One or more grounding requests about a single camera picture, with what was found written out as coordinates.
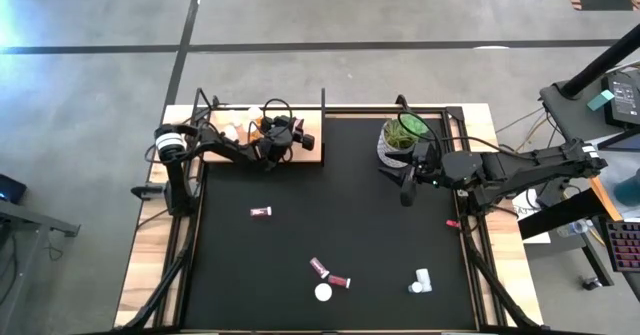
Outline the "teal round object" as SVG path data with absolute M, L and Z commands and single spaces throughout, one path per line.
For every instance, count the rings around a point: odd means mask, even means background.
M 614 187 L 614 196 L 624 206 L 640 206 L 640 168 Z

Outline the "black electronic device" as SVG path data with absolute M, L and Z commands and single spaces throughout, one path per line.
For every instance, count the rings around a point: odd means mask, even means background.
M 601 86 L 613 95 L 604 105 L 605 122 L 621 128 L 640 126 L 640 82 L 628 72 L 617 71 L 604 76 Z

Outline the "clear plastic water bottle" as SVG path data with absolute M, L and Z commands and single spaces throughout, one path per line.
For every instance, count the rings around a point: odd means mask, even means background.
M 581 235 L 589 231 L 589 221 L 580 219 L 571 223 L 562 225 L 556 229 L 558 235 L 563 238 L 568 238 L 575 235 Z

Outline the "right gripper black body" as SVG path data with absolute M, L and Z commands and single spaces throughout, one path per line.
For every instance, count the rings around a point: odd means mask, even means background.
M 411 165 L 412 165 L 412 170 L 411 170 L 411 175 L 412 178 L 411 180 L 414 180 L 416 182 L 416 185 L 418 184 L 423 184 L 423 183 L 429 183 L 435 187 L 440 187 L 440 186 L 444 186 L 446 184 L 445 181 L 445 173 L 444 173 L 444 168 L 442 165 L 442 149 L 440 146 L 439 142 L 432 142 L 435 147 L 437 148 L 439 154 L 438 154 L 438 160 L 436 162 L 433 163 L 417 163 L 414 161 L 414 159 L 412 158 L 413 155 L 413 148 L 414 145 L 412 147 L 412 155 L 411 155 Z

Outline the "white paper sheet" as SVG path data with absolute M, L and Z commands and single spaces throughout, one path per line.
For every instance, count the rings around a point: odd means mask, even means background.
M 512 199 L 512 206 L 520 220 L 524 220 L 528 216 L 535 214 L 540 210 L 540 206 L 537 204 L 536 190 L 530 188 L 518 194 Z M 523 242 L 525 244 L 550 244 L 551 239 L 549 233 L 545 232 L 531 238 L 524 239 Z

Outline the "light desk orange edge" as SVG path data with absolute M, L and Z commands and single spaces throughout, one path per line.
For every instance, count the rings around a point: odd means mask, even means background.
M 587 145 L 595 148 L 597 155 L 604 159 L 608 166 L 597 177 L 572 180 L 582 190 L 592 190 L 597 199 L 607 211 L 607 215 L 614 221 L 640 222 L 640 204 L 626 205 L 615 196 L 615 188 L 625 180 L 634 176 L 640 169 L 640 150 L 629 151 L 606 147 L 600 144 L 612 135 L 585 140 Z

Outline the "dark grey side table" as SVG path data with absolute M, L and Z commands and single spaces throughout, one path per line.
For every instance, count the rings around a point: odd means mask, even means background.
M 540 90 L 540 97 L 564 138 L 580 138 L 588 141 L 638 128 L 638 125 L 634 124 L 624 126 L 607 124 L 603 109 L 592 111 L 587 104 L 601 91 L 602 87 L 598 83 L 592 83 L 581 91 L 579 99 L 570 100 L 563 97 L 559 90 L 551 85 Z

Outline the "maroon tube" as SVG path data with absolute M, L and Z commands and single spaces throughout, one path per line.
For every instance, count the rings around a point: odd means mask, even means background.
M 321 279 L 325 279 L 330 275 L 330 271 L 320 262 L 317 257 L 313 257 L 310 260 L 310 265 L 320 276 Z

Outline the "black desk bracket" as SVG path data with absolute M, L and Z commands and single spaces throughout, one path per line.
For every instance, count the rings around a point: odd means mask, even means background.
M 596 193 L 589 189 L 518 221 L 523 240 L 585 218 L 607 216 Z

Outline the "dark device blue light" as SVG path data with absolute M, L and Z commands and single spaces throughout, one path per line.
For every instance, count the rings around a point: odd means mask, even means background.
M 0 200 L 20 204 L 26 194 L 27 186 L 13 178 L 0 174 Z

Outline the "black table mat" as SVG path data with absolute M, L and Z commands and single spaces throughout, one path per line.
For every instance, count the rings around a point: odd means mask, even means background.
M 330 119 L 325 162 L 269 172 L 212 164 L 184 325 L 191 330 L 471 330 L 452 193 L 422 185 L 404 207 L 378 171 L 379 119 Z M 269 217 L 250 210 L 270 206 Z M 317 257 L 342 288 L 321 279 Z M 412 294 L 427 268 L 432 291 Z M 320 302 L 315 287 L 328 283 Z

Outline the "teal small block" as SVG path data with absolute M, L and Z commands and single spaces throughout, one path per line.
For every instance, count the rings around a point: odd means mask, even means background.
M 613 98 L 614 94 L 610 90 L 603 90 L 587 103 L 587 107 L 591 111 L 597 111 L 608 104 Z

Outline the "black desk leg with caster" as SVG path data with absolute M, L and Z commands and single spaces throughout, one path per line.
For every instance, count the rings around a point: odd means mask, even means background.
M 592 291 L 601 287 L 613 286 L 614 281 L 605 268 L 600 257 L 597 255 L 596 250 L 591 244 L 588 235 L 586 233 L 582 233 L 580 237 L 584 243 L 584 245 L 582 246 L 582 252 L 595 274 L 595 276 L 592 278 L 584 278 L 581 280 L 582 288 L 587 291 Z

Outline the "black stand pole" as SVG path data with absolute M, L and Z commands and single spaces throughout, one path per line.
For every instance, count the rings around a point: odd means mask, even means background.
M 581 72 L 566 83 L 556 85 L 556 88 L 564 98 L 576 100 L 582 90 L 638 48 L 640 48 L 640 24 L 616 41 Z

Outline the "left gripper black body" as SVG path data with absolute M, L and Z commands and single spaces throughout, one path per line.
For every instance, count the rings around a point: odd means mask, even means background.
M 267 128 L 266 124 L 260 127 L 262 138 L 258 141 L 258 150 L 266 169 L 273 169 L 286 154 L 294 142 L 292 125 Z

